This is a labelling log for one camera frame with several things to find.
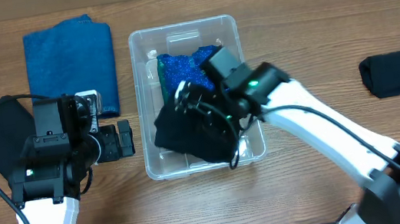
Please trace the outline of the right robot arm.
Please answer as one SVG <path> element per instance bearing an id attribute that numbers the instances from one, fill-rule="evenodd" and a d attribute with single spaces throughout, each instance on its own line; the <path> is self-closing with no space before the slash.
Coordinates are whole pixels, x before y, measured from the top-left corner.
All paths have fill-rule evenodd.
<path id="1" fill-rule="evenodd" d="M 181 81 L 170 101 L 183 113 L 199 113 L 234 125 L 246 118 L 288 131 L 344 170 L 363 190 L 334 224 L 400 224 L 400 143 L 344 117 L 312 96 L 297 80 L 264 62 L 250 68 L 221 47 L 200 66 L 216 88 L 204 100 L 199 88 Z"/>

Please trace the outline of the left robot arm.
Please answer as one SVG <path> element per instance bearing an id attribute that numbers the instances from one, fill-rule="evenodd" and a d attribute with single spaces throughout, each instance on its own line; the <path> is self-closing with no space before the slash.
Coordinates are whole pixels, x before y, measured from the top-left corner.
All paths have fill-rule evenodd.
<path id="1" fill-rule="evenodd" d="M 35 133 L 8 180 L 18 224 L 76 224 L 92 167 L 134 155 L 130 124 L 100 126 L 101 104 L 95 90 L 33 103 Z"/>

